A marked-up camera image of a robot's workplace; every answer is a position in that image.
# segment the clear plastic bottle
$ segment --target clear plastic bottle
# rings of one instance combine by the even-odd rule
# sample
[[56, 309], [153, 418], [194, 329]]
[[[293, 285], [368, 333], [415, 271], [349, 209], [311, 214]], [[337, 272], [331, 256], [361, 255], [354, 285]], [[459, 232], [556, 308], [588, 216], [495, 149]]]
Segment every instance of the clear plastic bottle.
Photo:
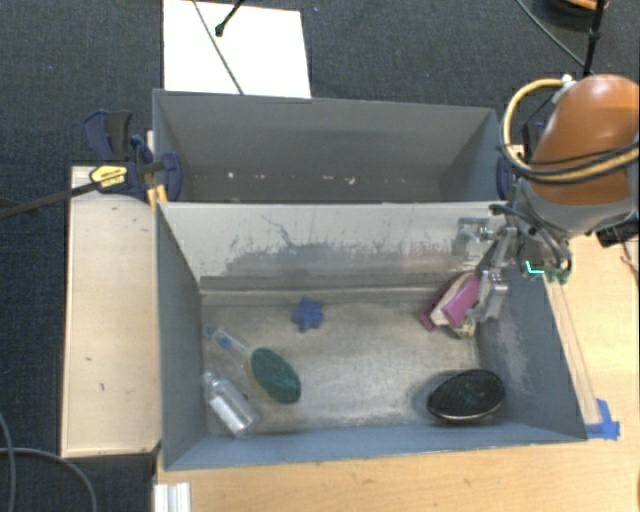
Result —
[[259, 414], [228, 379], [207, 370], [201, 381], [205, 401], [235, 437], [246, 435], [260, 420]]

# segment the green oval object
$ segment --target green oval object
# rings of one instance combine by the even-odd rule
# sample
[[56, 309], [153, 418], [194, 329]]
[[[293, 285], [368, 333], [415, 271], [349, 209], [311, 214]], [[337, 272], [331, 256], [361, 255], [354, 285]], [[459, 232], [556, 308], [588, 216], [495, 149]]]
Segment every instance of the green oval object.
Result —
[[300, 378], [280, 354], [261, 347], [251, 353], [250, 361], [253, 378], [276, 402], [294, 404], [300, 400]]

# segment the gray box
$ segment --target gray box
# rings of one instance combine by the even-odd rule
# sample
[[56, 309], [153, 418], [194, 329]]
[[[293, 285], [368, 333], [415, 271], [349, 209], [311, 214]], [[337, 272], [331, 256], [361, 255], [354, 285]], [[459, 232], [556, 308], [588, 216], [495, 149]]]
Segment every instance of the gray box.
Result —
[[[183, 202], [156, 218], [166, 469], [587, 438], [541, 282], [507, 272], [500, 321], [472, 340], [417, 319], [477, 263], [453, 240], [459, 218], [489, 216], [496, 133], [487, 109], [155, 91], [156, 152], [185, 167]], [[303, 295], [325, 302], [325, 320], [299, 334], [289, 315]], [[212, 319], [277, 348], [303, 382], [296, 405], [258, 403], [249, 439], [212, 424], [202, 399], [199, 377], [218, 363], [254, 398], [203, 345]], [[470, 367], [503, 379], [499, 412], [467, 427], [429, 418], [428, 382]]]

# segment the black oval object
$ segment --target black oval object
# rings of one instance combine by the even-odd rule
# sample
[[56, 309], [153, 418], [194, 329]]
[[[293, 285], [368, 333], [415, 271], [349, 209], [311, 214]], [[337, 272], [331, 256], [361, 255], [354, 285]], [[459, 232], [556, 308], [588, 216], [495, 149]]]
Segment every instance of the black oval object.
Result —
[[496, 411], [504, 399], [504, 384], [488, 370], [465, 370], [447, 377], [431, 392], [427, 409], [447, 421], [473, 421]]

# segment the scratch mark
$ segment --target scratch mark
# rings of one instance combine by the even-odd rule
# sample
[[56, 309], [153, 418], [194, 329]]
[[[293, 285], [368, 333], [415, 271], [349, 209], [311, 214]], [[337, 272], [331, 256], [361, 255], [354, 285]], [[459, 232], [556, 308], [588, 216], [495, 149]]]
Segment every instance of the scratch mark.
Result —
[[284, 243], [287, 244], [287, 248], [288, 249], [297, 249], [298, 248], [298, 245], [295, 244], [293, 242], [293, 240], [291, 240], [291, 237], [289, 236], [289, 232], [286, 229], [284, 229], [284, 226], [282, 226], [282, 224], [278, 224], [277, 222], [274, 222], [271, 219], [266, 218], [264, 215], [262, 215], [262, 219], [267, 224], [269, 224], [269, 225], [273, 226], [274, 228], [278, 229], [278, 231], [280, 232], [280, 236], [284, 240]]

